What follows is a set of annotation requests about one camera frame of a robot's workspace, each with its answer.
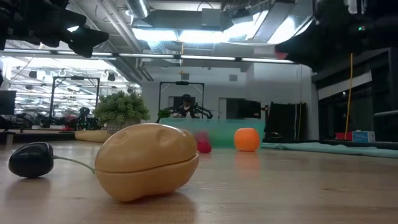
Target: orange ball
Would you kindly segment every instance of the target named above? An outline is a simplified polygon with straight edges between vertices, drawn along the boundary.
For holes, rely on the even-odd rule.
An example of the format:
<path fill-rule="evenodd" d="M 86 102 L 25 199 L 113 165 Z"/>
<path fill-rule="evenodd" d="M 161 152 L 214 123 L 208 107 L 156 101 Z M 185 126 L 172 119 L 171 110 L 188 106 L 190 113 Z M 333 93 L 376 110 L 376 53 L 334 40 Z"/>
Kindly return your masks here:
<path fill-rule="evenodd" d="M 241 128 L 234 135 L 235 147 L 238 151 L 254 152 L 260 147 L 259 133 L 254 128 Z"/>

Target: potato-shaped mouse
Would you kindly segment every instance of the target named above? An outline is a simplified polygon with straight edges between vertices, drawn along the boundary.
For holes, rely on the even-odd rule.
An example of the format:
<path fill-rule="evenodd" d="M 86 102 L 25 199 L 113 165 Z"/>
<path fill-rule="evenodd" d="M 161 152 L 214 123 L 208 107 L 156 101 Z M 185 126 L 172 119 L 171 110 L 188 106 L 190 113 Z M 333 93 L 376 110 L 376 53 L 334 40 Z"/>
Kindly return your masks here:
<path fill-rule="evenodd" d="M 130 202 L 175 191 L 189 181 L 198 163 L 189 132 L 163 124 L 136 124 L 106 140 L 95 170 L 112 198 Z"/>

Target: wooden floor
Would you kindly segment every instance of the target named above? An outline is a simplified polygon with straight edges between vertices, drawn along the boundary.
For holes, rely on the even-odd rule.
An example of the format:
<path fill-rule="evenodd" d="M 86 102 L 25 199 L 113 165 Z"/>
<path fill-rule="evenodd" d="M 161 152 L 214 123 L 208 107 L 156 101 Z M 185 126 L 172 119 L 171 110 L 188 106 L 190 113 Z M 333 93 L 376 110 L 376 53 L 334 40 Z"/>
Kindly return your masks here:
<path fill-rule="evenodd" d="M 99 144 L 52 143 L 93 165 Z M 0 223 L 398 223 L 398 160 L 314 152 L 215 149 L 175 194 L 123 204 L 82 166 L 44 178 L 10 173 L 0 150 Z"/>

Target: green plant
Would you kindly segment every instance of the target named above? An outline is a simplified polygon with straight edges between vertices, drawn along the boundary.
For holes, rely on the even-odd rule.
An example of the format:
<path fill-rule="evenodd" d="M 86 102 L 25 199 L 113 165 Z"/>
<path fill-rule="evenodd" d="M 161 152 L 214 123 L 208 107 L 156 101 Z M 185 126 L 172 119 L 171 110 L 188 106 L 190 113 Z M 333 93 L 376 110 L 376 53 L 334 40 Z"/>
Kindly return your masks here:
<path fill-rule="evenodd" d="M 157 113 L 157 116 L 158 116 L 159 118 L 169 118 L 171 114 L 172 114 L 172 113 L 171 113 L 169 110 L 163 109 L 163 110 L 160 110 L 160 111 Z"/>
<path fill-rule="evenodd" d="M 108 96 L 100 96 L 94 115 L 101 123 L 108 121 L 125 122 L 132 119 L 149 120 L 149 110 L 144 99 L 137 93 L 119 91 Z"/>

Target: green container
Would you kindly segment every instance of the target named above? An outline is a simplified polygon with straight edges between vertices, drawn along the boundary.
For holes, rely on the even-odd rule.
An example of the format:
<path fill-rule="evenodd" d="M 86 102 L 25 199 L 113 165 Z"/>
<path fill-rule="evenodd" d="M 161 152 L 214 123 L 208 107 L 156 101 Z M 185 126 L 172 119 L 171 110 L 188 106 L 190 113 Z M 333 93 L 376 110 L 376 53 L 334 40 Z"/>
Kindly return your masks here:
<path fill-rule="evenodd" d="M 185 129 L 195 135 L 207 132 L 213 148 L 235 148 L 234 135 L 239 128 L 254 128 L 262 139 L 265 122 L 262 120 L 243 119 L 186 119 L 162 118 L 160 124 Z"/>

